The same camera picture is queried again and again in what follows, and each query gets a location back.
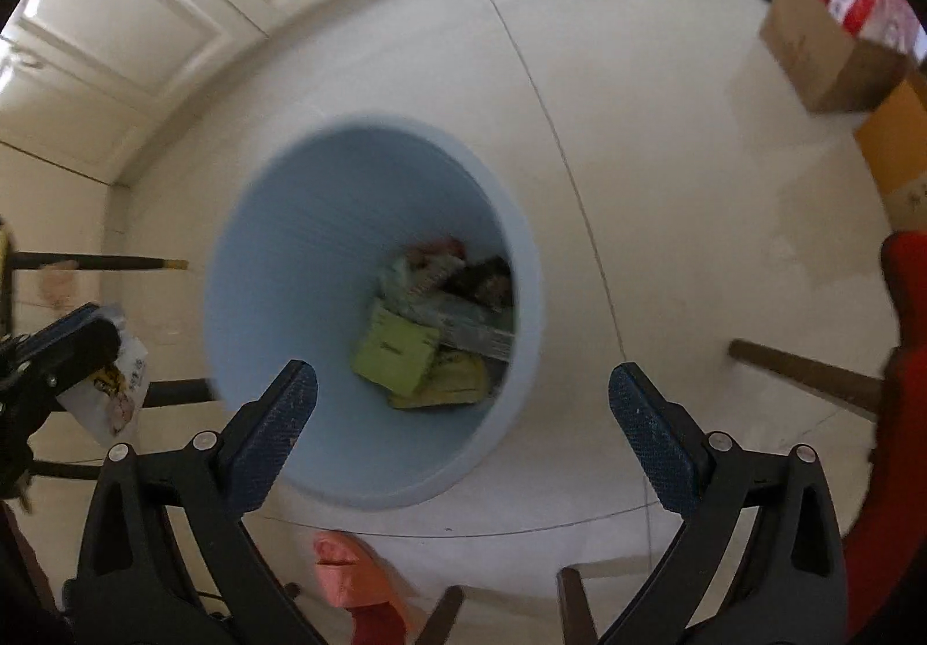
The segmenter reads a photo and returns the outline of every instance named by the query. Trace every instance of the screw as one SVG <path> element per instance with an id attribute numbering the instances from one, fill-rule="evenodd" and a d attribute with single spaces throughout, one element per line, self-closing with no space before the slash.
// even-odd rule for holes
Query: screw
<path id="1" fill-rule="evenodd" d="M 209 451 L 219 442 L 215 431 L 200 431 L 193 437 L 193 448 L 197 451 Z"/>
<path id="2" fill-rule="evenodd" d="M 124 458 L 129 455 L 129 445 L 128 444 L 116 444 L 110 449 L 107 457 L 110 458 L 111 462 L 121 462 Z"/>
<path id="3" fill-rule="evenodd" d="M 801 444 L 798 449 L 795 450 L 795 455 L 797 455 L 799 460 L 807 462 L 808 464 L 813 464 L 815 460 L 817 460 L 817 452 L 807 444 Z"/>
<path id="4" fill-rule="evenodd" d="M 715 431 L 708 436 L 708 446 L 711 446 L 715 451 L 731 451 L 734 441 L 726 433 Z"/>

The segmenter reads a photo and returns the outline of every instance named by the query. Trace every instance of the red sock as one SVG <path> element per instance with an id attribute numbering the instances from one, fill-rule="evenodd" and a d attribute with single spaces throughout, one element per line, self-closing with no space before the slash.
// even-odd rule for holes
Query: red sock
<path id="1" fill-rule="evenodd" d="M 405 645 L 405 622 L 389 603 L 348 611 L 354 618 L 351 645 Z"/>

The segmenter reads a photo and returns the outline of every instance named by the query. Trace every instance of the blue textured gripper pad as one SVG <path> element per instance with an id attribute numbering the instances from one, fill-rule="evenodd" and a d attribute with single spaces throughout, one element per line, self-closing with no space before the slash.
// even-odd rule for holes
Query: blue textured gripper pad
<path id="1" fill-rule="evenodd" d="M 303 363 L 229 465 L 224 497 L 230 514 L 261 509 L 315 409 L 317 393 L 315 370 Z"/>
<path id="2" fill-rule="evenodd" d="M 695 464 L 673 435 L 669 423 L 655 409 L 650 393 L 638 385 L 627 365 L 619 365 L 612 371 L 608 405 L 663 508 L 688 519 L 699 502 Z"/>

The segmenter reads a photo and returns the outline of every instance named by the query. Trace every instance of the white plastic wrapper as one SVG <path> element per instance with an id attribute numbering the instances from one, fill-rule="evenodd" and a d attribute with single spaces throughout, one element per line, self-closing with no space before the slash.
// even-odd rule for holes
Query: white plastic wrapper
<path id="1" fill-rule="evenodd" d="M 150 383 L 145 345 L 128 332 L 122 313 L 100 308 L 119 330 L 119 356 L 57 400 L 105 449 L 119 442 L 131 442 L 138 430 L 138 416 Z"/>

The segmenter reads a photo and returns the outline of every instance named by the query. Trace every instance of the tile floor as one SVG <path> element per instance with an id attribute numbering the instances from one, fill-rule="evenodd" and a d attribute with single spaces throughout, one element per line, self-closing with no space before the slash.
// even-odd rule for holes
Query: tile floor
<path id="1" fill-rule="evenodd" d="M 559 642 L 554 575 L 566 564 L 590 579 L 600 628 L 617 616 L 678 527 L 606 406 L 608 373 L 624 359 L 706 429 L 751 449 L 812 444 L 847 528 L 870 424 L 724 353 L 743 336 L 877 374 L 895 342 L 878 270 L 889 228 L 850 134 L 858 120 L 805 114 L 757 41 L 764 12 L 760 0 L 342 0 L 263 46 L 168 128 L 124 219 L 111 220 L 125 250 L 192 264 L 122 282 L 159 378 L 207 373 L 204 273 L 244 184 L 341 114 L 444 128 L 488 162 L 534 229 L 543 362 L 499 448 L 419 506 L 350 511 L 281 482 L 249 518 L 333 637 L 346 622 L 312 597 L 307 565 L 317 527 L 361 534 L 423 609 L 448 584 L 468 586 L 452 642 Z M 218 405 L 152 410 L 141 446 L 178 446 L 226 417 Z M 36 451 L 100 456 L 63 418 Z M 39 483 L 36 500 L 26 529 L 60 582 L 88 495 Z M 52 530 L 57 545 L 43 546 Z M 717 606 L 730 566 L 699 615 Z"/>

